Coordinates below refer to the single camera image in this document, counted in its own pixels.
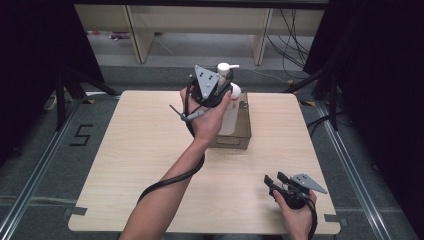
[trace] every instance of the forearm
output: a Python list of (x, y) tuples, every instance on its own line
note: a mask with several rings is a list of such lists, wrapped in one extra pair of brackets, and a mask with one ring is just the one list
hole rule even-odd
[[(193, 169), (207, 146), (207, 141), (195, 139), (161, 180)], [(160, 239), (172, 222), (190, 180), (188, 178), (146, 195), (131, 213), (121, 239)]]
[(308, 236), (306, 235), (302, 235), (302, 236), (293, 236), (292, 234), (290, 235), (290, 239), (291, 240), (308, 240)]

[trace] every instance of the finger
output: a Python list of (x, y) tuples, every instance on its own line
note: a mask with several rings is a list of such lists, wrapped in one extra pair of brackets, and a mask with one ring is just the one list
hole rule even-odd
[(282, 211), (286, 211), (290, 207), (287, 205), (286, 200), (284, 197), (279, 193), (277, 190), (272, 191), (272, 194), (274, 195), (275, 201), (277, 201), (278, 205), (280, 206)]
[(221, 111), (225, 111), (225, 109), (228, 107), (228, 104), (230, 104), (230, 101), (231, 101), (230, 98), (231, 98), (231, 91), (228, 90), (225, 93), (224, 97), (222, 98), (221, 103), (218, 106), (216, 106), (215, 108), (217, 108), (218, 110), (221, 110)]
[(317, 195), (315, 195), (314, 191), (309, 190), (309, 198), (312, 200), (314, 204), (317, 203)]
[(185, 99), (186, 91), (187, 91), (187, 88), (183, 88), (180, 91), (180, 97), (181, 97), (181, 100), (183, 101), (183, 104), (184, 104), (184, 99)]

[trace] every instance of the white spray bottle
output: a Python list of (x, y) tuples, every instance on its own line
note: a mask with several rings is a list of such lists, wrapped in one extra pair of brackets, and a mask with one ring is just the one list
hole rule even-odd
[[(217, 69), (220, 76), (218, 80), (218, 86), (225, 82), (226, 76), (230, 72), (230, 69), (239, 67), (239, 65), (229, 65), (228, 63), (218, 64)], [(231, 93), (230, 104), (228, 104), (228, 107), (225, 110), (221, 131), (218, 133), (219, 135), (231, 135), (236, 129), (241, 89), (239, 86), (237, 86), (237, 84), (231, 83), (231, 85), (233, 87), (233, 92)]]

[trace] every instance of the black strap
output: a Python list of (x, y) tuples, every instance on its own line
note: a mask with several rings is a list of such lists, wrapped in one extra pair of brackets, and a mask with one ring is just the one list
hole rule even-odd
[(308, 201), (306, 201), (306, 205), (309, 207), (309, 209), (311, 210), (311, 214), (312, 214), (312, 226), (311, 226), (311, 230), (309, 230), (309, 234), (308, 234), (308, 239), (311, 240), (312, 237), (314, 236), (315, 230), (317, 229), (317, 226), (318, 226), (318, 216), (317, 216), (317, 211), (315, 209), (314, 202), (312, 202), (310, 199), (308, 199)]
[[(193, 79), (190, 79), (189, 83), (187, 84), (187, 91), (186, 91), (185, 102), (184, 102), (184, 114), (185, 114), (185, 116), (189, 115), (188, 99), (190, 97), (190, 88), (191, 88), (192, 84), (193, 84)], [(193, 126), (191, 125), (191, 122), (186, 121), (186, 126), (187, 126), (188, 130), (190, 131), (191, 135), (194, 137), (194, 130), (193, 130)], [(186, 173), (183, 173), (179, 176), (169, 178), (169, 179), (165, 179), (163, 181), (159, 181), (159, 182), (151, 185), (150, 187), (146, 188), (143, 191), (143, 193), (140, 195), (140, 197), (138, 198), (137, 203), (139, 203), (141, 201), (141, 199), (143, 199), (150, 192), (153, 192), (153, 191), (155, 191), (155, 190), (157, 190), (161, 187), (164, 187), (164, 186), (167, 186), (167, 185), (170, 185), (170, 184), (174, 184), (176, 182), (180, 182), (180, 181), (183, 181), (187, 178), (190, 178), (191, 176), (196, 174), (202, 168), (204, 162), (205, 162), (205, 154), (202, 155), (202, 158), (200, 158), (199, 163), (192, 170), (190, 170)]]

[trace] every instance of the gray floor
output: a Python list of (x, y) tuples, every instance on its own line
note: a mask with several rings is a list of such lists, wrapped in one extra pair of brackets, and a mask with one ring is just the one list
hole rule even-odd
[[(178, 90), (184, 86), (195, 64), (214, 66), (219, 62), (240, 64), (236, 79), (248, 91), (279, 92), (287, 88), (286, 82), (289, 79), (299, 81), (298, 78), (307, 76), (289, 61), (283, 65), (283, 58), (269, 44), (266, 46), (263, 64), (254, 65), (248, 36), (159, 34), (144, 64), (136, 62), (129, 40), (113, 41), (108, 36), (109, 33), (101, 33), (88, 35), (88, 38), (108, 86), (116, 90)], [(279, 41), (276, 36), (271, 36), (271, 39), (275, 43)], [(305, 48), (310, 47), (312, 40), (299, 38)], [(301, 61), (296, 51), (288, 49), (288, 53)], [(284, 73), (283, 67), (297, 78)], [(86, 86), (86, 89), (97, 91), (90, 86)], [(313, 86), (301, 89), (297, 93), (299, 100), (311, 100), (312, 89)], [(74, 206), (79, 196), (117, 101), (111, 98), (98, 99), (94, 104), (79, 106), (12, 239), (117, 238), (116, 233), (72, 232), (67, 228), (69, 216), (66, 214), (66, 210)], [(300, 108), (306, 123), (319, 118), (316, 107), (305, 105)], [(0, 169), (0, 218), (6, 216), (42, 157), (53, 137), (55, 121), (55, 111), (40, 116), (20, 145), (22, 155), (9, 159)], [(338, 121), (343, 142), (392, 239), (418, 239), (380, 174), (371, 168), (372, 159), (348, 117), (338, 117)], [(79, 141), (74, 138), (74, 134), (81, 124), (93, 125), (84, 129), (86, 134), (91, 135), (90, 141), (84, 147), (72, 147), (72, 143)], [(312, 142), (336, 212), (343, 220), (337, 239), (378, 239), (324, 125), (317, 128)], [(315, 236), (314, 239), (334, 239), (334, 236)]]

